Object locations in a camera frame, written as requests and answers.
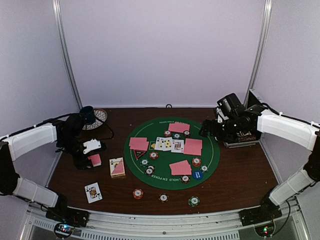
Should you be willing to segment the red backed card deck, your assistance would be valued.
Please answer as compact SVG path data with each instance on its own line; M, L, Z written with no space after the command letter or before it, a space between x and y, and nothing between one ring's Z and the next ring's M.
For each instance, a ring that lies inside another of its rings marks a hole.
M93 167L98 167L102 165L102 160L100 157L100 154L94 154L88 157L88 160L90 160L90 163Z

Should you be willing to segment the jack of clubs card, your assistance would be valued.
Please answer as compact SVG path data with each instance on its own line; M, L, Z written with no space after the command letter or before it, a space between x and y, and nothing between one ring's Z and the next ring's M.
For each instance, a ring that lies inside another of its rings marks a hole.
M89 204L103 199L98 182L86 185L84 190Z

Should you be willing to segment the blue small blind button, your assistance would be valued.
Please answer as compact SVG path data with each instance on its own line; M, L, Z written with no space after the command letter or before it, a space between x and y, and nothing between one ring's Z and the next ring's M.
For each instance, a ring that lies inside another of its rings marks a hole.
M196 170L192 172L192 177L195 180L202 180L204 178L204 174L200 170Z

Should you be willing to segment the black chip bottom mat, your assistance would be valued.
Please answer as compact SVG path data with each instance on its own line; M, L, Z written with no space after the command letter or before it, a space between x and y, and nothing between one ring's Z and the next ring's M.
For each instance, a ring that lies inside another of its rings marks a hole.
M189 175L183 175L183 176L181 177L181 182L184 183L184 184L189 183L190 180L191 180L191 179L190 179L190 176L189 176Z

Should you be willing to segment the red five chip stack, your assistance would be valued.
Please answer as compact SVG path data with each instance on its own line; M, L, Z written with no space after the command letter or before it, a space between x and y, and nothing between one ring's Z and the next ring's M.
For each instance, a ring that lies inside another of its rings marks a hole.
M142 189L140 188L136 188L133 192L132 192L132 195L133 195L133 198L136 199L136 200L140 200L143 195L144 195L144 192Z

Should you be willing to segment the black chips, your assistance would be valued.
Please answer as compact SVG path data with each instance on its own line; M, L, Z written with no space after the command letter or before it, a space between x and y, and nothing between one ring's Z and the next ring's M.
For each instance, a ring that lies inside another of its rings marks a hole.
M145 169L145 174L147 176L152 176L155 173L155 167L153 165L149 165Z

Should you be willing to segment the green chip stack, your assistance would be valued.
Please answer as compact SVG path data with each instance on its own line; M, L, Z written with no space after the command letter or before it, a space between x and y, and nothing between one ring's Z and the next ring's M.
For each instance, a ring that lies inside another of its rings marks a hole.
M192 196L188 199L188 205L191 207L198 206L200 204L200 198L198 196Z

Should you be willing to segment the black hundred chip stack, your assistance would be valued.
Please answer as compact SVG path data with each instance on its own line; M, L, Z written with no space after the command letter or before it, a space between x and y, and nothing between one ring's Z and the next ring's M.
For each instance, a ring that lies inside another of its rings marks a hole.
M165 202L167 202L169 200L169 196L167 194L161 194L158 199L162 203L165 203Z

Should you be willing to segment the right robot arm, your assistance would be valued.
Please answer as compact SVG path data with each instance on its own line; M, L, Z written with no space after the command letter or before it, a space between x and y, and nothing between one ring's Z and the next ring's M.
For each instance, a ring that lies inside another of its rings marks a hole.
M301 121L315 121L315 125L320 124L320 107L314 104L293 105L290 106L288 111L277 114L279 117L284 117L286 115ZM280 183L283 183L289 176L295 173L299 167L304 165L311 154L311 152L303 146L270 133L264 133L260 141L262 148L267 154L267 158L270 160L274 174L277 176ZM320 185L317 183L315 186L307 188L296 197L299 205L304 211L311 207L319 208Z

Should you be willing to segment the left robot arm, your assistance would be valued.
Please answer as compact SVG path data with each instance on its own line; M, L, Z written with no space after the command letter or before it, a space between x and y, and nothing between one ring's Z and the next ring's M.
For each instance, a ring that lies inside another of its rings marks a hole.
M86 119L83 113L69 113L20 131L5 135L0 140L0 194L21 197L31 202L52 208L52 213L61 222L72 218L72 211L59 202L59 194L31 180L21 177L13 162L19 157L47 144L56 143L60 151L73 157L77 169L93 167L90 153L103 145L97 139L82 142L78 139Z

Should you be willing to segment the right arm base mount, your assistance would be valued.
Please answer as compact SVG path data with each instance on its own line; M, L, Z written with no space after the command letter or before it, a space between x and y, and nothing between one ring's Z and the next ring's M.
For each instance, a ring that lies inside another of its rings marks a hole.
M282 212L280 210L267 211L262 210L261 207L243 209L239 212L239 218L243 227L268 222L281 216Z

